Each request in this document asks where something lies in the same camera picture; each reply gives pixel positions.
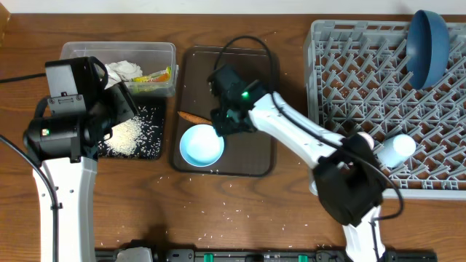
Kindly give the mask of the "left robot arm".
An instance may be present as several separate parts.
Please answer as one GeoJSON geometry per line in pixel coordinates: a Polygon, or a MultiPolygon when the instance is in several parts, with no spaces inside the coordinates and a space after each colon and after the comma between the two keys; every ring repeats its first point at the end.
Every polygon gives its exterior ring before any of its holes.
{"type": "Polygon", "coordinates": [[[39,194],[42,261],[95,261],[98,145],[139,114],[124,82],[109,87],[96,57],[45,64],[50,96],[23,134],[39,194]]]}

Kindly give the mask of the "clear plastic bin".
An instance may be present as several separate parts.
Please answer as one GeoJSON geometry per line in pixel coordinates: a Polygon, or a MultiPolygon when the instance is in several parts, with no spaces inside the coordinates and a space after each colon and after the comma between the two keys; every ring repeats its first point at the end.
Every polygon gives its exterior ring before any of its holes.
{"type": "Polygon", "coordinates": [[[139,97],[172,97],[177,82],[176,48],[170,42],[146,41],[71,41],[63,45],[60,57],[70,59],[93,56],[104,64],[127,61],[140,67],[142,74],[170,69],[165,82],[126,82],[127,88],[139,97]]]}

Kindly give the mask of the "light blue cup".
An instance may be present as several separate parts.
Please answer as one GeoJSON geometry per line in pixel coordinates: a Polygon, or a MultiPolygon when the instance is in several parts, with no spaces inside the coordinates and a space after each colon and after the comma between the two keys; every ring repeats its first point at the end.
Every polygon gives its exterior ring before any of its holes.
{"type": "Polygon", "coordinates": [[[396,135],[382,144],[376,155],[379,161],[389,168],[395,168],[409,159],[416,151],[416,142],[405,134],[396,135]]]}

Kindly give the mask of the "white tissue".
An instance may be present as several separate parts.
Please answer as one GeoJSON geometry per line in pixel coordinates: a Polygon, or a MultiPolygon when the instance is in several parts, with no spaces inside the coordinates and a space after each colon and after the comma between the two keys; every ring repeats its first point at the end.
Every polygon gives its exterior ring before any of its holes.
{"type": "Polygon", "coordinates": [[[141,67],[135,63],[130,63],[126,60],[105,64],[108,73],[108,83],[106,88],[113,86],[119,82],[130,82],[136,77],[143,75],[141,67]]]}

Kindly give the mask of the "orange carrot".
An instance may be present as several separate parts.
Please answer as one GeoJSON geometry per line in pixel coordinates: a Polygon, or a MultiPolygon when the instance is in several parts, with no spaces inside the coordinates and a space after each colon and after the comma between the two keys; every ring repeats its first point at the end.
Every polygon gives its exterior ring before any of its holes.
{"type": "Polygon", "coordinates": [[[196,116],[194,114],[187,113],[185,111],[179,111],[178,115],[192,124],[207,124],[211,125],[212,122],[208,119],[202,118],[201,116],[196,116]]]}

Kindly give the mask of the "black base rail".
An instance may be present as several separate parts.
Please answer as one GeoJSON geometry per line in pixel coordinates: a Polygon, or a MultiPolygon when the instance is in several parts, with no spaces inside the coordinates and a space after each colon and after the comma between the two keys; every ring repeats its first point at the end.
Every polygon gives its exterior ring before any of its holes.
{"type": "Polygon", "coordinates": [[[116,261],[130,248],[144,247],[154,262],[350,262],[343,250],[163,250],[142,240],[133,240],[117,249],[97,249],[97,261],[116,261]]]}

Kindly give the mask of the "light blue bowl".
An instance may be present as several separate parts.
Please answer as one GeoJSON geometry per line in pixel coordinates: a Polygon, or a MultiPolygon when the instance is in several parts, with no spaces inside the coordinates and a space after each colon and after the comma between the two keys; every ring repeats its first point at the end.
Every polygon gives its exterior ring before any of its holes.
{"type": "Polygon", "coordinates": [[[180,139],[182,158],[191,166],[207,167],[216,163],[224,152],[225,142],[208,124],[190,127],[180,139]]]}

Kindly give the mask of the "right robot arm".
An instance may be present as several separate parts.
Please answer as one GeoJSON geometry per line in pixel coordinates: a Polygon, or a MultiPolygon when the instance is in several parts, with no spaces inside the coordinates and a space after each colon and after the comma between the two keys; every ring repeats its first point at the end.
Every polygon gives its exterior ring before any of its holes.
{"type": "Polygon", "coordinates": [[[261,131],[287,146],[311,169],[310,189],[342,225],[349,260],[379,261],[385,251],[378,218],[386,184],[373,139],[364,132],[346,138],[326,130],[264,83],[242,80],[230,65],[214,70],[208,83],[220,103],[210,112],[217,134],[261,131]]]}

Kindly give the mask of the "grey dishwasher rack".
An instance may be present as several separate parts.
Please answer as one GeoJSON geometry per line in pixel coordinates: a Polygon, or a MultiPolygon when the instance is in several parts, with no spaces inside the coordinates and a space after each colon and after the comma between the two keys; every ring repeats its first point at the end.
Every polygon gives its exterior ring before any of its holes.
{"type": "Polygon", "coordinates": [[[304,43],[309,118],[351,135],[411,136],[413,156],[386,175],[407,199],[465,198],[465,25],[448,24],[449,59],[441,80],[411,86],[408,23],[316,20],[304,43]]]}

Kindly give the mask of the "pink cup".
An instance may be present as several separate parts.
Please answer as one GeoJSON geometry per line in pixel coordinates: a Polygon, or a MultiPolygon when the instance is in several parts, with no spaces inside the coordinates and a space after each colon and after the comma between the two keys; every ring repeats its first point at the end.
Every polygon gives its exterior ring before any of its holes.
{"type": "Polygon", "coordinates": [[[358,134],[366,140],[370,149],[373,150],[375,146],[374,139],[366,132],[358,132],[358,134]]]}

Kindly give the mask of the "dark blue plate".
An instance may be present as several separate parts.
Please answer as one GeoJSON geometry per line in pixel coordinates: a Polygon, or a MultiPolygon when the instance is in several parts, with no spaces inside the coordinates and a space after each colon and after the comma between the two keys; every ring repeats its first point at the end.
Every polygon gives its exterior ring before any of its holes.
{"type": "Polygon", "coordinates": [[[407,70],[413,73],[410,85],[422,90],[436,84],[444,74],[449,58],[449,30],[437,13],[418,10],[410,23],[406,55],[407,70]]]}

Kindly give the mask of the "yellow green snack wrapper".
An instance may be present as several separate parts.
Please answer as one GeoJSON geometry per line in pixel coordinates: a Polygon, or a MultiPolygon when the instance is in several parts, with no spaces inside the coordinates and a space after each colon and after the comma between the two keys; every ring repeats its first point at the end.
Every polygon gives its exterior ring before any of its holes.
{"type": "Polygon", "coordinates": [[[156,83],[161,83],[161,82],[168,82],[171,79],[172,75],[172,69],[170,66],[168,66],[165,70],[158,71],[152,74],[149,74],[147,76],[139,76],[131,79],[132,82],[142,82],[142,83],[148,83],[148,82],[156,82],[156,83]]]}

